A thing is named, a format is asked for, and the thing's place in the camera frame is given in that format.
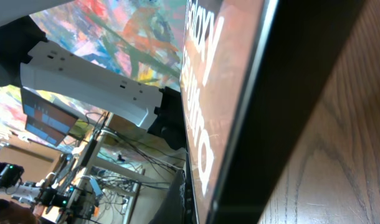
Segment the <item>cluttered background desk frame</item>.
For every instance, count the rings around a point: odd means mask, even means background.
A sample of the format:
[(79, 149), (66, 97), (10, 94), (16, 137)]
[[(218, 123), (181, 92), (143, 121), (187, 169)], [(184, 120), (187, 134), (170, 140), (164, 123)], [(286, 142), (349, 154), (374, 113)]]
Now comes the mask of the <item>cluttered background desk frame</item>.
[(160, 138), (108, 113), (77, 154), (58, 223), (149, 223), (185, 161)]

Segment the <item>monitor with blue tiles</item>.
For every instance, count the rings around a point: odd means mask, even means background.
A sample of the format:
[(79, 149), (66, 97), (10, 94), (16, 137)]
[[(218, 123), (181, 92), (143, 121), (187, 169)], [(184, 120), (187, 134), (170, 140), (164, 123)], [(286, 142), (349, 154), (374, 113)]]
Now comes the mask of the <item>monitor with blue tiles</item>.
[(78, 116), (26, 88), (21, 88), (20, 93), (22, 110), (27, 116), (25, 130), (58, 146), (74, 127)]

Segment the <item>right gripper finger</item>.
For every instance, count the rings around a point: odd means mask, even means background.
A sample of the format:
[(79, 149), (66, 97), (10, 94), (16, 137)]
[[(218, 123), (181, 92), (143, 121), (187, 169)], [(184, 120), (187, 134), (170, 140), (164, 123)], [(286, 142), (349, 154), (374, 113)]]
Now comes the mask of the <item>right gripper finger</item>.
[(194, 202), (185, 171), (179, 170), (165, 199), (149, 224), (192, 224)]

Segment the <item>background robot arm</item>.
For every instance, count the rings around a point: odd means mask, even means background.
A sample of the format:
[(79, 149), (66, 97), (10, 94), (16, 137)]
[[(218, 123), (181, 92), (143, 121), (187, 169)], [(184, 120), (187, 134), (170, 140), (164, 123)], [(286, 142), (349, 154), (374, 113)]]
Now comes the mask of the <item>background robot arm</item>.
[[(26, 199), (31, 205), (45, 207), (59, 207), (64, 213), (73, 219), (86, 219), (77, 210), (84, 208), (84, 204), (69, 205), (73, 195), (67, 197), (51, 187), (36, 187), (22, 183), (21, 175), (24, 168), (15, 164), (0, 162), (0, 191), (8, 194), (12, 189), (12, 196)], [(179, 172), (174, 182), (168, 189), (168, 194), (163, 200), (151, 223), (187, 223), (188, 206), (185, 197), (186, 184), (184, 172)], [(38, 219), (29, 208), (24, 208), (16, 203), (0, 199), (0, 223), (46, 223)]]

